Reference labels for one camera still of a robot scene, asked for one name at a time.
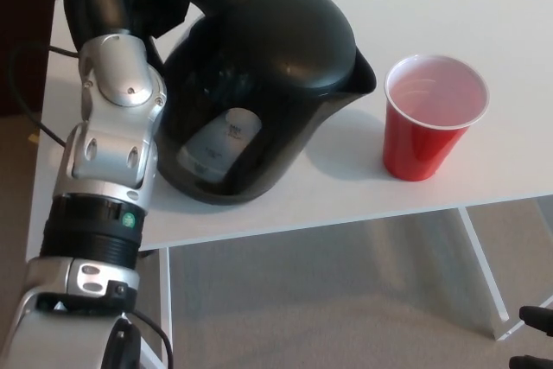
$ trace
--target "red plastic cup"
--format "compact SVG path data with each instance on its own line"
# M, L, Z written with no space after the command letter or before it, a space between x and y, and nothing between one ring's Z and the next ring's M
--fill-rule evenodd
M489 103L478 73L447 56L398 62L386 76L385 92L384 165L405 181L431 177Z

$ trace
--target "black cable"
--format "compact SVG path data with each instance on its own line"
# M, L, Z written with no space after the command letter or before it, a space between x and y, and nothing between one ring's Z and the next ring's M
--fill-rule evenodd
M39 48L39 49L48 49L49 51L55 52L57 54L62 54L71 58L78 58L79 54L76 52L67 51L62 48L52 47L45 45L42 45L38 42L32 42L32 43L24 43L20 45L19 47L15 48L8 59L8 88L10 89L11 97L19 104L19 107L22 109L22 111L25 113L25 115L33 122L34 125L36 125L39 129L44 131L46 134L48 134L52 140L54 140L56 143L58 143L61 147L65 147L66 143L61 140L59 136L57 136L53 131L51 131L46 125L44 125L40 120L35 118L35 115L30 110L29 106L23 99L22 95L17 90L16 86L16 79L15 79L15 67L16 67L16 58L17 56L27 48Z
M68 56L69 58L79 58L79 53L78 52L67 51L66 49L53 47L52 45L50 45L48 47L48 51L55 52L55 53L60 54L60 55L65 55L65 56Z
M165 345L165 350L167 351L167 369L173 369L173 348L171 347L171 342L169 341L169 337L165 334L165 332L160 328L152 319L150 319L147 315L144 313L134 310L131 312L132 315L136 316L138 319L142 320L144 323L146 323L148 326L150 326L157 334L160 335L160 337L163 340L163 345Z

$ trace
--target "kettle water window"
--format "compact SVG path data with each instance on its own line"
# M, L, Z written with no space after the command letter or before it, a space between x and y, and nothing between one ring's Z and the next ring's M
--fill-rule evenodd
M181 147L177 162L204 181L221 183L261 126L259 117L249 110L227 110Z

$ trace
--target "black electric kettle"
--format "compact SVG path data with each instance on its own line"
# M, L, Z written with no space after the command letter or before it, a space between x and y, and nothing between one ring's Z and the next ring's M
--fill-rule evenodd
M168 16L168 2L183 10L186 1L205 17L164 64L149 44L168 92L158 168L195 199L252 200L272 188L326 118L374 90L374 72L331 0L135 4L156 4ZM159 26L155 20L141 24Z

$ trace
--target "kettle spout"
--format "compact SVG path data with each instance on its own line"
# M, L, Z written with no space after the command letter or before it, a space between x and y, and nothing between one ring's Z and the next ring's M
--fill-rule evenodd
M366 61L363 54L357 48L355 54L355 64L352 74L346 84L340 89L342 92L356 96L352 99L358 99L366 94L370 94L377 87L377 77L372 71L371 66Z
M331 116L356 99L373 92L377 87L377 78L363 54L357 49L355 64L346 83L325 104L327 117Z

